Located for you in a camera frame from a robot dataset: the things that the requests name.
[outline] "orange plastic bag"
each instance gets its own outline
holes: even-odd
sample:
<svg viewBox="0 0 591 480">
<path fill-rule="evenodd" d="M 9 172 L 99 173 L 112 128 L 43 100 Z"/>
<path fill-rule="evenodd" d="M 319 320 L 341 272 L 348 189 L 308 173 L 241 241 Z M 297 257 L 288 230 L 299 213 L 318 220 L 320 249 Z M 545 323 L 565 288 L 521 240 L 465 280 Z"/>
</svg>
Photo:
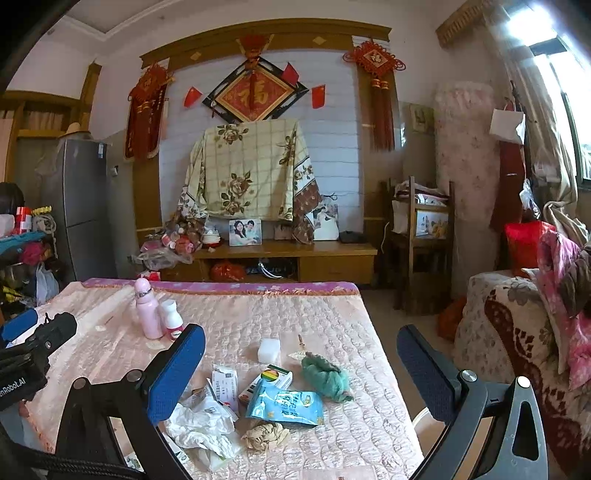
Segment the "orange plastic bag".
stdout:
<svg viewBox="0 0 591 480">
<path fill-rule="evenodd" d="M 242 265 L 224 260 L 212 267 L 209 276 L 213 281 L 241 281 L 246 277 L 246 271 Z"/>
<path fill-rule="evenodd" d="M 437 316 L 437 334 L 445 340 L 453 342 L 456 339 L 457 326 L 462 321 L 462 311 L 466 306 L 466 297 L 454 302 Z"/>
<path fill-rule="evenodd" d="M 549 230 L 556 231 L 556 227 L 539 220 L 505 225 L 513 275 L 522 276 L 522 268 L 538 268 L 538 243 Z"/>
</svg>

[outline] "blue gripper pad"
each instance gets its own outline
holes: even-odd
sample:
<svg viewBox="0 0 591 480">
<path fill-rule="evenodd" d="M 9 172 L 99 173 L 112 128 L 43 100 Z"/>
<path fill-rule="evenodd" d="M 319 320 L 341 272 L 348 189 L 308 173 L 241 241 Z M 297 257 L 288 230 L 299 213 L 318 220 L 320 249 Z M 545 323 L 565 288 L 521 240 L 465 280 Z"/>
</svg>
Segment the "blue gripper pad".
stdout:
<svg viewBox="0 0 591 480">
<path fill-rule="evenodd" d="M 460 400 L 459 370 L 434 350 L 413 325 L 398 332 L 397 351 L 433 418 L 449 424 Z"/>
<path fill-rule="evenodd" d="M 141 394 L 152 425 L 169 418 L 205 353 L 205 332 L 189 323 L 144 371 Z"/>
<path fill-rule="evenodd" d="M 37 324 L 37 312 L 35 309 L 28 309 L 18 317 L 6 322 L 2 327 L 2 340 L 5 343 L 12 342 L 19 335 L 25 333 L 29 328 Z"/>
</svg>

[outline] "refrigerator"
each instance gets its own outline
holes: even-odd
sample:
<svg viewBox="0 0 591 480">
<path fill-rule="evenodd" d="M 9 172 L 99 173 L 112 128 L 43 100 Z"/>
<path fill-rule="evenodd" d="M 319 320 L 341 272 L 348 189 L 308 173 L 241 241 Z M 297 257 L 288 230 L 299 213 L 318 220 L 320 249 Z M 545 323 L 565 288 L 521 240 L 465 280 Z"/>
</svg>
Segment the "refrigerator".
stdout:
<svg viewBox="0 0 591 480">
<path fill-rule="evenodd" d="M 107 210 L 104 143 L 66 139 L 41 182 L 41 204 L 51 205 L 64 279 L 117 278 Z"/>
</svg>

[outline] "metal screw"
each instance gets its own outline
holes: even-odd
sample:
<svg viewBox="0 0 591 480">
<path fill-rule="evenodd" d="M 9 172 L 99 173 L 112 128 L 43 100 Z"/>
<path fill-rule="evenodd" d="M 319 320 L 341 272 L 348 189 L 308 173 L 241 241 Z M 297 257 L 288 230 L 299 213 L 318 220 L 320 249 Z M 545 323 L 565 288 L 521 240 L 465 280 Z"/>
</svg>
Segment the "metal screw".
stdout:
<svg viewBox="0 0 591 480">
<path fill-rule="evenodd" d="M 475 382 L 478 377 L 472 370 L 462 370 L 462 378 L 467 382 Z"/>
<path fill-rule="evenodd" d="M 128 382 L 137 382 L 140 378 L 142 378 L 142 371 L 137 369 L 127 372 L 127 375 L 125 376 L 125 379 Z"/>
<path fill-rule="evenodd" d="M 72 385 L 76 390 L 80 390 L 81 388 L 84 388 L 84 386 L 86 385 L 86 379 L 85 378 L 76 378 L 74 380 L 74 384 Z"/>
<path fill-rule="evenodd" d="M 531 385 L 530 379 L 527 377 L 517 377 L 517 383 L 522 388 L 529 388 Z"/>
</svg>

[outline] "red flag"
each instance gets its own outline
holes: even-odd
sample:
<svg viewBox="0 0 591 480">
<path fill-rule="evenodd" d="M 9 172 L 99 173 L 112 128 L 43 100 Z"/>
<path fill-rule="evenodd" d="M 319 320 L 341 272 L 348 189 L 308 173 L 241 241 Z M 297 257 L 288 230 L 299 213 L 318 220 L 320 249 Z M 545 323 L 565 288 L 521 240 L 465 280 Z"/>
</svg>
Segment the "red flag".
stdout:
<svg viewBox="0 0 591 480">
<path fill-rule="evenodd" d="M 299 78 L 300 74 L 296 72 L 296 69 L 291 63 L 287 62 L 287 67 L 285 67 L 285 70 L 283 70 L 281 79 L 285 80 L 290 85 L 296 86 Z"/>
<path fill-rule="evenodd" d="M 187 96 L 185 97 L 185 108 L 189 108 L 192 104 L 199 100 L 201 95 L 202 93 L 199 90 L 197 90 L 195 87 L 191 87 L 187 92 Z"/>
<path fill-rule="evenodd" d="M 324 107 L 324 98 L 326 96 L 326 85 L 318 85 L 312 88 L 312 108 Z"/>
</svg>

